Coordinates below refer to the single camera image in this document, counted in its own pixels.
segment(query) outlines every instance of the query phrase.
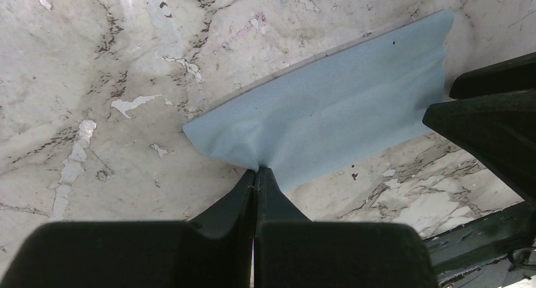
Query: dark stain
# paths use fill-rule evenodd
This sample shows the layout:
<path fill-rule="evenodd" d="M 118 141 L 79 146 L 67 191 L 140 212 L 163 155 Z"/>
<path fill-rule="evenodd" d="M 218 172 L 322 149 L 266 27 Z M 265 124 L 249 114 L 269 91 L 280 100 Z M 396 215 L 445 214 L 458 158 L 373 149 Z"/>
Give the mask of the dark stain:
<path fill-rule="evenodd" d="M 126 70 L 123 74 L 121 74 L 121 76 L 119 77 L 119 79 L 114 85 L 115 91 L 112 91 L 110 93 L 110 98 L 121 97 L 125 93 L 126 85 L 124 84 L 126 83 L 127 74 L 128 74 L 128 70 Z"/>
<path fill-rule="evenodd" d="M 114 17 L 114 15 L 110 12 L 109 8 L 105 5 L 99 2 L 99 4 L 104 8 L 106 11 L 106 21 L 108 22 L 108 32 L 109 34 L 103 34 L 101 36 L 102 43 L 97 46 L 95 49 L 95 52 L 99 55 L 96 57 L 98 59 L 103 53 L 110 51 L 112 46 L 116 43 L 115 35 L 119 34 L 124 29 L 117 25 L 117 18 Z"/>
<path fill-rule="evenodd" d="M 90 94 L 90 93 L 93 93 L 93 92 L 100 93 L 99 91 L 97 91 L 97 89 L 102 88 L 111 79 L 112 79 L 112 75 L 110 73 L 108 73 L 106 75 L 101 75 L 100 80 L 99 80 L 99 86 L 91 84 L 91 86 L 89 87 L 90 90 L 86 94 Z"/>
<path fill-rule="evenodd" d="M 200 5 L 201 8 L 205 9 L 208 8 L 210 5 L 214 3 L 214 1 L 205 1 L 205 0 L 196 0 Z"/>
<path fill-rule="evenodd" d="M 197 51 L 196 53 L 194 53 L 194 54 L 192 55 L 192 61 L 195 61 L 195 60 L 197 59 L 197 54 L 199 54 L 199 52 L 200 52 L 200 51 Z"/>
<path fill-rule="evenodd" d="M 212 23 L 212 20 L 204 21 L 203 24 L 205 24 L 205 28 L 201 29 L 201 32 L 206 33 L 210 29 L 210 24 Z"/>
<path fill-rule="evenodd" d="M 51 158 L 55 157 L 56 154 L 47 154 L 47 159 L 46 160 L 50 160 Z"/>
<path fill-rule="evenodd" d="M 73 130 L 73 127 L 60 129 L 56 133 L 56 135 L 53 138 L 51 138 L 47 143 L 44 143 L 43 145 L 41 145 L 37 149 L 34 149 L 32 151 L 28 151 L 25 155 L 23 155 L 21 157 L 18 157 L 17 159 L 12 161 L 11 163 L 15 164 L 19 160 L 24 159 L 25 157 L 28 157 L 29 155 L 39 153 L 39 152 L 43 151 L 43 149 L 47 148 L 48 146 L 52 146 L 54 148 L 54 147 L 56 147 L 58 145 L 65 144 L 68 141 L 73 141 L 75 139 L 75 136 L 76 136 L 76 131 Z"/>

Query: marble veining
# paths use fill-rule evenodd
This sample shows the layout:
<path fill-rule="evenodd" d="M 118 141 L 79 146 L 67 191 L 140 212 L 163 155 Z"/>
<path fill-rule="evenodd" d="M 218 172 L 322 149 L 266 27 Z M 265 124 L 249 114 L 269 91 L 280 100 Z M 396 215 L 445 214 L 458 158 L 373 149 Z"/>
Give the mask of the marble veining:
<path fill-rule="evenodd" d="M 455 13 L 445 43 L 448 89 L 466 71 L 535 50 L 533 1 L 4 0 L 0 274 L 54 214 L 53 183 L 82 121 L 97 128 L 64 219 L 189 219 L 244 171 L 200 155 L 181 130 L 190 119 L 291 64 L 441 9 Z M 112 107 L 152 96 L 130 119 Z M 154 144 L 168 154 L 155 154 Z M 422 236 L 520 201 L 433 133 L 288 196 L 312 219 L 404 222 Z"/>

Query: peeling paint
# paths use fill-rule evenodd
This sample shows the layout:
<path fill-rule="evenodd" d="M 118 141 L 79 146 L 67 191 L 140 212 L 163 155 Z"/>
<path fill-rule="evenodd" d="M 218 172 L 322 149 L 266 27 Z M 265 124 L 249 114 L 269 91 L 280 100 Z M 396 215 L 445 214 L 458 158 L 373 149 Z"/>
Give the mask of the peeling paint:
<path fill-rule="evenodd" d="M 252 24 L 252 26 L 255 27 L 255 29 L 259 30 L 259 20 L 258 19 L 252 18 L 250 20 L 250 24 Z"/>
<path fill-rule="evenodd" d="M 46 10 L 51 11 L 54 6 L 52 6 L 47 0 L 39 0 L 41 6 L 45 7 Z"/>
<path fill-rule="evenodd" d="M 160 146 L 157 145 L 157 144 L 152 144 L 151 148 L 156 150 L 156 152 L 158 153 L 159 158 L 163 158 L 164 155 L 169 154 L 169 152 L 166 149 L 160 148 Z"/>
<path fill-rule="evenodd" d="M 320 13 L 320 8 L 318 8 L 315 3 L 311 0 L 300 0 L 300 3 L 305 5 L 305 9 L 314 10 L 316 13 Z"/>
<path fill-rule="evenodd" d="M 78 132 L 75 136 L 75 142 L 71 154 L 63 160 L 63 169 L 61 169 L 61 178 L 56 186 L 56 197 L 52 204 L 51 221 L 63 220 L 63 214 L 67 205 L 69 205 L 69 192 L 71 185 L 84 172 L 84 164 L 87 158 L 85 149 L 89 146 L 93 130 L 97 124 L 91 120 L 85 119 L 78 126 Z"/>
<path fill-rule="evenodd" d="M 387 170 L 386 172 L 384 172 L 382 175 L 385 176 L 385 177 L 393 176 L 395 172 L 396 172 L 396 170 L 394 170 L 394 169 L 389 169 L 389 170 Z"/>
<path fill-rule="evenodd" d="M 182 109 L 187 119 L 193 119 L 194 117 L 199 116 L 201 115 L 201 113 L 203 113 L 201 109 L 192 106 L 183 106 Z"/>
<path fill-rule="evenodd" d="M 402 186 L 402 184 L 398 182 L 398 179 L 392 179 L 390 181 L 385 182 L 384 184 L 389 188 L 398 188 Z"/>
<path fill-rule="evenodd" d="M 124 100 L 118 99 L 112 102 L 111 106 L 120 111 L 127 119 L 131 119 L 126 112 L 128 110 L 132 110 L 136 107 L 138 107 L 141 104 L 147 103 L 150 100 L 154 100 L 156 97 L 161 96 L 161 94 L 158 95 L 149 95 L 149 96 L 139 96 L 135 98 L 132 102 L 125 102 Z"/>
<path fill-rule="evenodd" d="M 162 56 L 162 58 L 168 62 L 176 62 L 183 65 L 186 71 L 192 74 L 198 83 L 202 84 L 205 82 L 205 80 L 203 80 L 203 76 L 201 76 L 201 69 L 196 64 L 188 63 L 186 59 L 176 59 L 175 57 Z"/>

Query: blue fabric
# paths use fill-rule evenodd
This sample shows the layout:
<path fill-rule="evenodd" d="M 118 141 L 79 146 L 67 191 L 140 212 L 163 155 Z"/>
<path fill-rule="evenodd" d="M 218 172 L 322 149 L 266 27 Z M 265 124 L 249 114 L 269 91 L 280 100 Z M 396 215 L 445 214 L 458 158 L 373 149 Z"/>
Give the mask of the blue fabric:
<path fill-rule="evenodd" d="M 429 131 L 442 101 L 443 42 L 454 15 L 441 11 L 312 62 L 184 125 L 203 154 L 257 170 L 282 190 Z"/>

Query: white marble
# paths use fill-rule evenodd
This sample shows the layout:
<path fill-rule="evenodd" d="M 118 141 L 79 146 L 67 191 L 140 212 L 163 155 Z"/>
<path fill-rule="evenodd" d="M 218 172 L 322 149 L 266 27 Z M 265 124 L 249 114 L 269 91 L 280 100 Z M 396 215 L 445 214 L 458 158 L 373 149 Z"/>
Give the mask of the white marble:
<path fill-rule="evenodd" d="M 182 124 L 291 64 L 441 9 L 456 15 L 447 88 L 536 48 L 533 0 L 45 1 L 0 3 L 0 273 L 52 217 L 62 161 L 85 119 L 97 128 L 64 219 L 190 218 L 243 169 L 201 156 Z M 125 111 L 130 118 L 111 105 L 153 95 Z M 422 236 L 520 200 L 433 134 L 288 195 L 313 219 L 405 222 Z"/>

